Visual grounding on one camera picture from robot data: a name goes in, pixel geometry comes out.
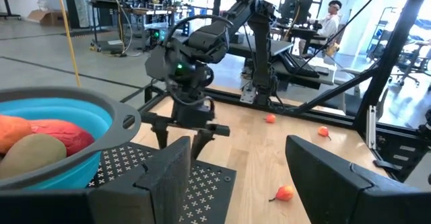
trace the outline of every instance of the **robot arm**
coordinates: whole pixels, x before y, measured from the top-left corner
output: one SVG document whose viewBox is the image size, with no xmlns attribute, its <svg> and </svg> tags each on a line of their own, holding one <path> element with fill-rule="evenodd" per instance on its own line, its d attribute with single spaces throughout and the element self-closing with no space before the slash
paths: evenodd
<svg viewBox="0 0 431 224">
<path fill-rule="evenodd" d="M 156 47 L 145 63 L 150 77 L 164 81 L 168 76 L 180 86 L 206 87 L 205 76 L 196 74 L 198 68 L 208 68 L 208 63 L 219 63 L 229 51 L 229 39 L 246 22 L 255 32 L 256 68 L 253 85 L 257 88 L 261 99 L 258 104 L 266 104 L 271 94 L 271 79 L 267 63 L 271 50 L 270 28 L 276 21 L 275 6 L 263 0 L 237 0 L 224 14 L 233 26 L 226 22 L 214 21 L 193 32 L 188 40 L 179 42 L 172 38 L 167 46 Z"/>
</svg>

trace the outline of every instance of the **yellow pole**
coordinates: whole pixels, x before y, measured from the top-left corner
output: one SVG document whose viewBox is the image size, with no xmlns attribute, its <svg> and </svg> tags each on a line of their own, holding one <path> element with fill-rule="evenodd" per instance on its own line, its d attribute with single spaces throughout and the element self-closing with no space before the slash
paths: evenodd
<svg viewBox="0 0 431 224">
<path fill-rule="evenodd" d="M 76 65 L 76 60 L 75 60 L 75 52 L 73 51 L 72 39 L 70 38 L 69 22 L 67 21 L 67 15 L 66 15 L 66 10 L 65 10 L 65 5 L 63 3 L 63 0 L 60 0 L 60 7 L 61 7 L 61 13 L 63 14 L 64 22 L 65 22 L 67 42 L 69 44 L 69 51 L 72 59 L 73 69 L 75 71 L 76 84 L 78 87 L 81 87 L 81 81 L 79 80 L 78 66 Z"/>
</svg>

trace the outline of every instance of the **computer monitor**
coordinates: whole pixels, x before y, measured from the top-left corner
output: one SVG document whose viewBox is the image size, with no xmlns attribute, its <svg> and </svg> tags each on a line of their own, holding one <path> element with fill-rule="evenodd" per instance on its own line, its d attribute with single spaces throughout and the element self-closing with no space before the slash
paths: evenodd
<svg viewBox="0 0 431 224">
<path fill-rule="evenodd" d="M 307 22 L 311 4 L 312 0 L 284 0 L 284 4 L 281 6 L 281 17 L 294 20 L 296 14 L 299 13 L 295 23 L 304 24 Z"/>
</svg>

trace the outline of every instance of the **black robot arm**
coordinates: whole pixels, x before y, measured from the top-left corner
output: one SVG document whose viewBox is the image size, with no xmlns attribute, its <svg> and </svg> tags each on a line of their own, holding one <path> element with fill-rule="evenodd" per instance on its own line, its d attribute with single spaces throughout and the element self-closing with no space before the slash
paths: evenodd
<svg viewBox="0 0 431 224">
<path fill-rule="evenodd" d="M 255 32 L 256 56 L 252 53 L 256 62 L 253 74 L 255 102 L 268 103 L 276 81 L 268 72 L 271 49 L 269 30 L 276 20 L 275 13 L 275 7 L 266 1 L 237 0 L 223 17 L 199 15 L 179 22 L 163 44 L 153 49 L 145 63 L 147 74 L 166 82 L 166 90 L 172 96 L 174 105 L 170 117 L 144 113 L 141 118 L 142 122 L 153 126 L 161 149 L 167 146 L 167 126 L 198 131 L 191 149 L 193 159 L 213 140 L 213 135 L 229 136 L 228 126 L 208 124 L 215 117 L 215 104 L 203 94 L 203 89 L 214 78 L 208 64 L 218 63 L 226 56 L 230 37 L 246 22 Z M 176 28 L 196 17 L 212 17 L 214 22 L 193 32 L 184 42 L 172 37 Z"/>
<path fill-rule="evenodd" d="M 223 17 L 224 21 L 214 20 L 211 25 L 193 32 L 184 42 L 167 37 L 163 45 L 152 51 L 145 63 L 147 74 L 161 81 L 169 78 L 180 87 L 191 86 L 195 89 L 208 86 L 211 82 L 197 73 L 197 69 L 211 75 L 212 73 L 208 73 L 211 69 L 206 64 L 219 63 L 229 51 L 229 39 L 241 26 L 248 23 L 255 33 L 253 85 L 260 95 L 260 99 L 255 101 L 266 104 L 273 85 L 267 65 L 271 51 L 270 28 L 277 19 L 277 10 L 264 0 L 236 0 Z"/>
</svg>

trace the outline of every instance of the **wooden table surface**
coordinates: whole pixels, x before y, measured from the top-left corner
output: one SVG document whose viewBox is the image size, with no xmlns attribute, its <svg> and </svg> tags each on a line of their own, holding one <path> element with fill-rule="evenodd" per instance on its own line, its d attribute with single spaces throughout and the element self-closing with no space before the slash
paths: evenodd
<svg viewBox="0 0 431 224">
<path fill-rule="evenodd" d="M 152 109 L 159 115 L 170 116 L 171 98 L 165 98 Z M 228 125 L 230 137 L 215 136 L 207 144 L 198 160 L 236 170 L 236 181 L 229 205 L 226 223 L 310 223 L 297 193 L 290 202 L 268 202 L 282 185 L 294 185 L 284 153 L 287 135 L 297 135 L 348 161 L 386 176 L 382 169 L 374 167 L 373 154 L 356 131 L 330 126 L 330 136 L 320 137 L 315 122 L 277 116 L 275 124 L 267 124 L 265 112 L 215 103 L 214 122 Z M 132 140 L 158 148 L 151 126 L 142 124 Z M 169 128 L 168 142 L 194 131 Z"/>
</svg>

